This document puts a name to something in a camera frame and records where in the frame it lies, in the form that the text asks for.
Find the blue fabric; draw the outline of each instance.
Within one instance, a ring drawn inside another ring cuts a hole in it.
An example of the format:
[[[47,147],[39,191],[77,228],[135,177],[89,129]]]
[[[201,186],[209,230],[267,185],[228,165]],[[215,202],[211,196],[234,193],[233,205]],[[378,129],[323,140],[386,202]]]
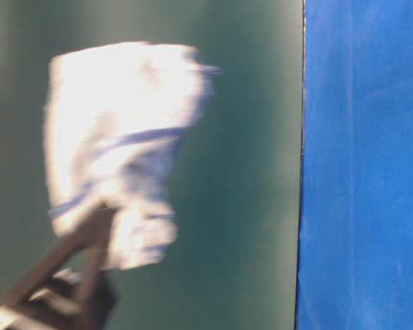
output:
[[[413,1],[306,0],[297,329],[413,329]]]

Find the blurred object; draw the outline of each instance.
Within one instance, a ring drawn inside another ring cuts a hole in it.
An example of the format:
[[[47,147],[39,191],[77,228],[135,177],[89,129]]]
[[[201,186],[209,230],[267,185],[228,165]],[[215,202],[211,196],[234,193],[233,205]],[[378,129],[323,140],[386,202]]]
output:
[[[116,210],[99,206],[89,219],[59,242],[4,297],[0,330],[100,330],[116,297],[100,270]],[[64,262],[87,250],[81,274]]]
[[[0,295],[54,239],[40,143],[49,61],[122,41],[192,45],[225,74],[169,176],[176,244],[164,262],[110,274],[122,302],[107,330],[292,330],[301,7],[0,0]]]
[[[166,178],[216,68],[183,45],[120,43],[51,63],[45,155],[58,235],[101,202],[119,209],[106,268],[157,263],[176,237]]]

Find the crumpled fabric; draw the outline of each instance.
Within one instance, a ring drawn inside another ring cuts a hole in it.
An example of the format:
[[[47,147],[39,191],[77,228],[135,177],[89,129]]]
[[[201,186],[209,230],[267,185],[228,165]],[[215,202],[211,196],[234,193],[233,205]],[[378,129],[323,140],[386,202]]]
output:
[[[44,147],[53,228],[73,232],[103,201],[118,208],[107,269],[157,263],[176,238],[165,180],[218,72],[195,55],[185,45],[120,43],[50,64]]]

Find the white cloth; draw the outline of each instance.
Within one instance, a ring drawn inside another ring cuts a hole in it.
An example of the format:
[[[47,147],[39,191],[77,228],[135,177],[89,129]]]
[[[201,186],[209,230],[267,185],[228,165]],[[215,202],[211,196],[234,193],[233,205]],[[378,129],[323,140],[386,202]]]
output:
[[[215,71],[194,56],[184,45],[139,42],[51,62],[45,161],[54,230],[73,231],[102,201],[119,208],[106,268],[156,263],[176,237],[165,179]]]

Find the green wall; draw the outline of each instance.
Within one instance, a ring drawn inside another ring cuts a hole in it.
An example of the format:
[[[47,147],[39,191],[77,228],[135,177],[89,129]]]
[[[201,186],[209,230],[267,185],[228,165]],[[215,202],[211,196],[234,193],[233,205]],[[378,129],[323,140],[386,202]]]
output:
[[[293,0],[0,0],[0,295],[54,241],[41,144],[51,57],[184,43],[224,74],[170,179],[178,241],[161,264],[113,273],[108,329],[292,329],[301,18]]]

